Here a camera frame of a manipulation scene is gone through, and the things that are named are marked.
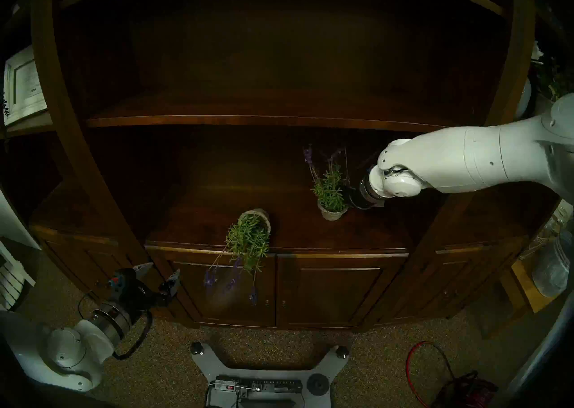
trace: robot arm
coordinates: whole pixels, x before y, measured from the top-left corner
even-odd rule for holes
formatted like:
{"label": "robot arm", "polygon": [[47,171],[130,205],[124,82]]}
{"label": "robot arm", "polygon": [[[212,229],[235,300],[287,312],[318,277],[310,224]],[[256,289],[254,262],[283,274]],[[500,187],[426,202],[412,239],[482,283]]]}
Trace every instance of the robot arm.
{"label": "robot arm", "polygon": [[[140,279],[152,263],[133,269],[120,269],[109,280],[109,300],[93,311],[89,320],[73,328],[51,330],[14,312],[0,313],[0,333],[6,338],[26,375],[38,382],[85,392],[102,380],[102,363],[110,356],[128,358],[142,343],[151,327],[153,307],[164,307],[174,298],[179,286],[179,270],[151,291]],[[130,351],[117,355],[119,342],[142,314],[148,324]]]}
{"label": "robot arm", "polygon": [[574,203],[574,93],[549,113],[523,121],[395,140],[379,155],[361,192],[376,203],[427,187],[450,194],[514,181],[543,184]]}

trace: upright plant pot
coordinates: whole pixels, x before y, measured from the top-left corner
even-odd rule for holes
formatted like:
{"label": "upright plant pot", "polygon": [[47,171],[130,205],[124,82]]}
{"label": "upright plant pot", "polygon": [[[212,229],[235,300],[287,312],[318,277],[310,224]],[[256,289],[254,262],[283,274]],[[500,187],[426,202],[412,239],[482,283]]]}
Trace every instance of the upright plant pot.
{"label": "upright plant pot", "polygon": [[345,206],[345,209],[343,209],[342,211],[339,212],[330,212],[327,209],[325,209],[321,203],[319,203],[319,200],[317,200],[317,206],[319,207],[319,209],[321,210],[321,215],[323,215],[323,218],[325,220],[328,221],[336,221],[339,218],[341,218],[343,216],[343,214],[349,209],[347,206]]}

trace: brown carpet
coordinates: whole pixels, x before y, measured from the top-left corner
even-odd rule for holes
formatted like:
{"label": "brown carpet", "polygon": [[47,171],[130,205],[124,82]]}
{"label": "brown carpet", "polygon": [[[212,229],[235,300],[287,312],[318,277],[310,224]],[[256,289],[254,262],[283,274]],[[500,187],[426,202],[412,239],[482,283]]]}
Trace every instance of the brown carpet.
{"label": "brown carpet", "polygon": [[[45,257],[38,265],[37,277],[36,287],[18,311],[52,327],[74,326],[79,321],[76,303],[82,293]],[[207,382],[190,356],[194,340],[208,341],[228,366],[255,368],[313,367],[330,346],[344,344],[349,346],[351,358],[333,383],[334,407],[418,407],[404,371],[413,344],[434,341],[447,354],[455,375],[477,369],[481,377],[504,388],[556,319],[561,303],[554,303],[488,341],[482,340],[475,319],[467,311],[452,320],[396,325],[359,334],[341,330],[188,329],[156,321],[130,359],[120,362],[110,358],[105,362],[104,380],[90,396],[120,407],[201,407]],[[94,309],[90,301],[83,307],[85,315]],[[142,325],[141,320],[122,345],[130,345]],[[423,348],[413,358],[412,368],[419,394],[432,401],[447,377],[440,355]]]}

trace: plant pot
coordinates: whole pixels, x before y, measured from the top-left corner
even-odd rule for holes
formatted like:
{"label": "plant pot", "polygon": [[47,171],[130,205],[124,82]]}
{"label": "plant pot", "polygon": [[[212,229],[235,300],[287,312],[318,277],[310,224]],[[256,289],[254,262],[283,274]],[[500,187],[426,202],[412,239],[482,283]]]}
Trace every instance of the plant pot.
{"label": "plant pot", "polygon": [[269,214],[265,212],[263,209],[251,209],[250,211],[245,211],[239,216],[238,220],[241,220],[245,215],[255,214],[261,217],[261,219],[265,222],[267,226],[267,233],[271,234],[271,222],[269,221]]}
{"label": "plant pot", "polygon": [[325,209],[321,203],[319,203],[319,200],[317,200],[317,206],[318,208],[321,210],[321,215],[323,215],[323,218],[327,221],[336,221],[339,218],[341,218],[343,216],[343,214],[349,209],[348,207],[345,207],[345,209],[343,209],[342,211],[339,212],[331,212],[328,211],[327,209]]}

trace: picture frame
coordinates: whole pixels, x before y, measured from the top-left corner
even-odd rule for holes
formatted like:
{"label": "picture frame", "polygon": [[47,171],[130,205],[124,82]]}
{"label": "picture frame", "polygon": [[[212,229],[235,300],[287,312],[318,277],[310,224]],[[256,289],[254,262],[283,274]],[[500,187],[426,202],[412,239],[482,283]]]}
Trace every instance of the picture frame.
{"label": "picture frame", "polygon": [[47,108],[31,45],[6,61],[4,99],[9,112],[3,113],[6,125]]}

